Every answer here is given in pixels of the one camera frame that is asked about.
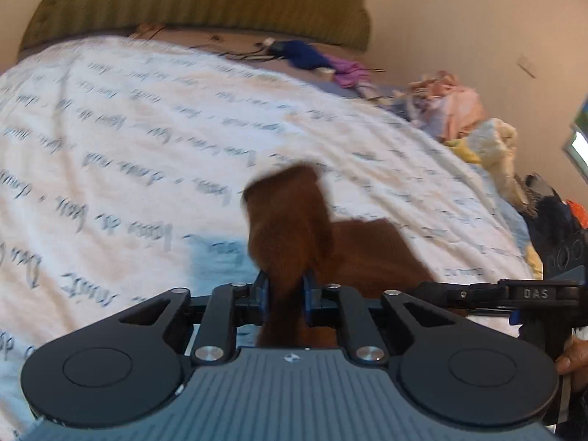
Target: hand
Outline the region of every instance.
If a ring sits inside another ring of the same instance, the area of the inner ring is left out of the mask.
[[[588,341],[573,336],[571,344],[555,361],[558,374],[571,373],[571,390],[582,391],[588,386]]]

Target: blue patch on sheet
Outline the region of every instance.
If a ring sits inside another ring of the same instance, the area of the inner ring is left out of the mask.
[[[244,240],[189,234],[184,236],[192,250],[190,291],[192,296],[210,295],[215,287],[231,282],[253,283],[259,269],[247,255]],[[255,346],[258,328],[237,329],[237,346]]]

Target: fingernail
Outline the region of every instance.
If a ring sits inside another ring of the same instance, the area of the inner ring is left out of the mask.
[[[558,372],[564,372],[570,367],[570,365],[571,361],[567,356],[560,356],[555,361],[555,368],[558,370]]]

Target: tufted headboard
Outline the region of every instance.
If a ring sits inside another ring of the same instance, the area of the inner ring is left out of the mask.
[[[363,0],[42,0],[21,49],[145,22],[286,33],[360,50],[370,31]]]

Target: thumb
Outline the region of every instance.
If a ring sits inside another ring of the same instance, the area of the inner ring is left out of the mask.
[[[574,338],[571,346],[556,360],[555,366],[558,374],[571,373],[588,366],[588,341]]]

